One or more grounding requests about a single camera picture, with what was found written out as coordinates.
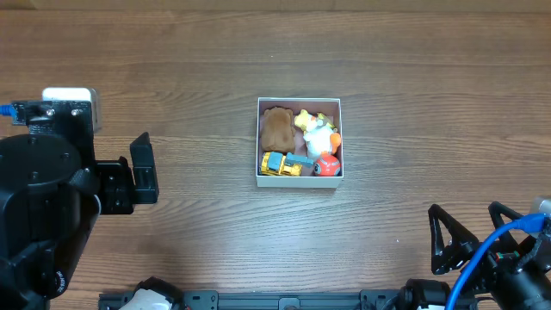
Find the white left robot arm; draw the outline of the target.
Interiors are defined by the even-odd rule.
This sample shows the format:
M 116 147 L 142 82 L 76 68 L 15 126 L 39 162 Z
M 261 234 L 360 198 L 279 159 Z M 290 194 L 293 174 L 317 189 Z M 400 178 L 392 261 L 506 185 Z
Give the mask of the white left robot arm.
M 1 307 L 47 309 L 71 281 L 96 220 L 158 200 L 152 144 L 142 133 L 131 159 L 97 161 L 51 134 L 1 141 Z

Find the brown plush bear toy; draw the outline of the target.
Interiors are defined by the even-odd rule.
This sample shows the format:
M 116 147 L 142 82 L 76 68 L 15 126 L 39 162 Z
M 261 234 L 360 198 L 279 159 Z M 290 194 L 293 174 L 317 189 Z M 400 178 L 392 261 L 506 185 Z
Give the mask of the brown plush bear toy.
M 291 109 L 274 107 L 263 113 L 260 132 L 261 147 L 265 152 L 293 152 L 295 150 L 294 114 Z

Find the red grey toy ball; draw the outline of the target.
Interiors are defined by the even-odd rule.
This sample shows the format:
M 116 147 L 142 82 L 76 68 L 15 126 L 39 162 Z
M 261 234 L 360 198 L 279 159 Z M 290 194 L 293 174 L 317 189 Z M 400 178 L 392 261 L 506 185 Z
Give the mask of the red grey toy ball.
M 313 171 L 317 177 L 337 177 L 341 172 L 341 163 L 333 155 L 324 155 L 315 161 Z

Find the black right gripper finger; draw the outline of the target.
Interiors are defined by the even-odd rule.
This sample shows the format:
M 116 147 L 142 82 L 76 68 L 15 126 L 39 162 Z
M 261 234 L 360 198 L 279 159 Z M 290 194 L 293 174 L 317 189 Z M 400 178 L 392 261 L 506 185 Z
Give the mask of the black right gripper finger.
M 479 240 L 441 206 L 428 209 L 431 236 L 431 271 L 443 275 L 458 270 L 477 250 Z
M 517 211 L 514 211 L 511 208 L 506 207 L 505 205 L 503 205 L 498 201 L 493 201 L 489 205 L 488 211 L 492 219 L 492 223 L 496 229 L 505 225 L 505 221 L 503 217 L 509 220 L 519 220 L 520 218 L 523 217 L 522 214 L 518 213 Z

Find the white plush duck toy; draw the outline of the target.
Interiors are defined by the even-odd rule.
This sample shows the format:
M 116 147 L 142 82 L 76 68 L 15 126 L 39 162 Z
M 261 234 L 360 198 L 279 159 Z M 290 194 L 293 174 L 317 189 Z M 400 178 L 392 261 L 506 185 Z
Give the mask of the white plush duck toy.
M 307 156 L 313 160 L 324 155 L 335 155 L 342 144 L 339 132 L 334 133 L 328 127 L 317 127 L 316 117 L 302 109 L 294 118 L 295 126 L 303 131 Z

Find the yellow wooden rattle drum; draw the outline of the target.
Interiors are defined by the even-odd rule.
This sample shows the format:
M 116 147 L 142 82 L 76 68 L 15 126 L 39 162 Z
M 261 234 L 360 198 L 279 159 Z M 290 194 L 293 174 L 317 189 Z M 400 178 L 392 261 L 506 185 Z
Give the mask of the yellow wooden rattle drum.
M 331 120 L 323 113 L 317 113 L 316 117 L 317 127 L 328 127 L 334 133 L 338 132 L 337 127 L 331 122 Z

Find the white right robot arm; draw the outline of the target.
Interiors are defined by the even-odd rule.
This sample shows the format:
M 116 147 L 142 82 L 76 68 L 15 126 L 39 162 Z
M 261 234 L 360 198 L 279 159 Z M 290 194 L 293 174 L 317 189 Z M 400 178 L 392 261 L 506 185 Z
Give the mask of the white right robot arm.
M 386 309 L 476 309 L 483 294 L 502 309 L 550 308 L 550 212 L 488 207 L 494 231 L 480 241 L 441 206 L 428 210 L 431 271 L 461 273 L 446 282 L 410 279 Z

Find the yellow toy excavator truck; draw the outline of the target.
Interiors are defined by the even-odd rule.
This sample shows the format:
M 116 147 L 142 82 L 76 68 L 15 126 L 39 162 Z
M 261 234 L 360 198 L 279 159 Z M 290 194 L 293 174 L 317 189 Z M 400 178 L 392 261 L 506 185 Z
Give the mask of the yellow toy excavator truck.
M 303 168 L 312 168 L 313 166 L 314 162 L 310 158 L 295 155 L 292 152 L 265 152 L 259 172 L 265 176 L 299 177 Z

